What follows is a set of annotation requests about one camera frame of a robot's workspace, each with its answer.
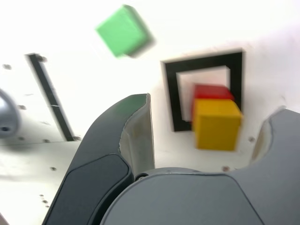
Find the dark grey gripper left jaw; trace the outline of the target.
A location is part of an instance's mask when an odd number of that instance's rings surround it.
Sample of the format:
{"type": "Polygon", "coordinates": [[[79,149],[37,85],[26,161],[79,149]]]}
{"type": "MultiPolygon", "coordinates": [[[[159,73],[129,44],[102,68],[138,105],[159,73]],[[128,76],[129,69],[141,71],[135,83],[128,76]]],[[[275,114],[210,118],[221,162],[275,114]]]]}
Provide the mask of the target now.
{"type": "Polygon", "coordinates": [[[98,225],[135,177],[154,167],[150,94],[128,96],[92,123],[43,223],[98,225]]]}

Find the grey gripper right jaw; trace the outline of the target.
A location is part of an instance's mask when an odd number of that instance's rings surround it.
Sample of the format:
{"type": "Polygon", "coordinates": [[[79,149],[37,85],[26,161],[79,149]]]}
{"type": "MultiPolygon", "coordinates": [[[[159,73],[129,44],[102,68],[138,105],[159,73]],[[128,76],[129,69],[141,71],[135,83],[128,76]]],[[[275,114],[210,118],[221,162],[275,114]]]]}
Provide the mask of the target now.
{"type": "Polygon", "coordinates": [[[300,115],[287,109],[262,125],[265,155],[228,173],[176,170],[123,191],[103,225],[297,225],[300,115]]]}

